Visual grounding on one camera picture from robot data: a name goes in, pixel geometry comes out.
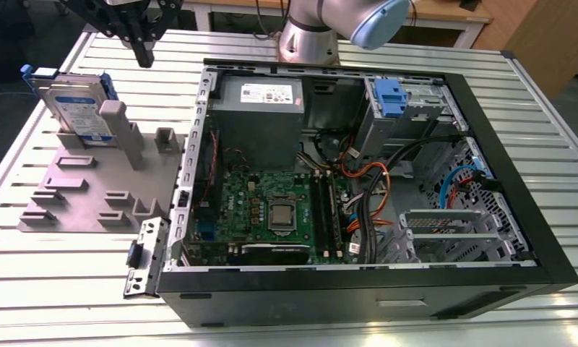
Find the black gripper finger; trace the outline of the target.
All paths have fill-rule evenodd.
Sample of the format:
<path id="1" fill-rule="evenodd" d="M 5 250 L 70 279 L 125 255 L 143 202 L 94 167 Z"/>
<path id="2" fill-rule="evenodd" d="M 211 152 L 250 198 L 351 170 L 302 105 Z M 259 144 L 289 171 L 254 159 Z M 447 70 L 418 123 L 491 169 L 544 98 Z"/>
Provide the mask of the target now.
<path id="1" fill-rule="evenodd" d="M 143 16 L 143 22 L 141 25 L 142 36 L 142 56 L 141 56 L 141 66 L 149 68 L 154 61 L 153 47 L 155 41 L 163 36 L 165 31 L 169 29 L 171 21 L 177 18 L 181 8 L 182 1 L 157 1 L 159 13 L 154 18 L 150 18 L 146 14 Z"/>
<path id="2" fill-rule="evenodd" d="M 62 5 L 65 5 L 86 22 L 87 22 L 87 12 L 83 8 L 83 1 L 61 1 Z M 141 36 L 107 36 L 109 33 L 102 33 L 106 37 L 118 37 L 122 43 L 127 48 L 134 52 L 134 57 L 137 59 L 137 63 L 141 66 L 141 56 L 142 54 L 142 44 L 141 44 Z"/>

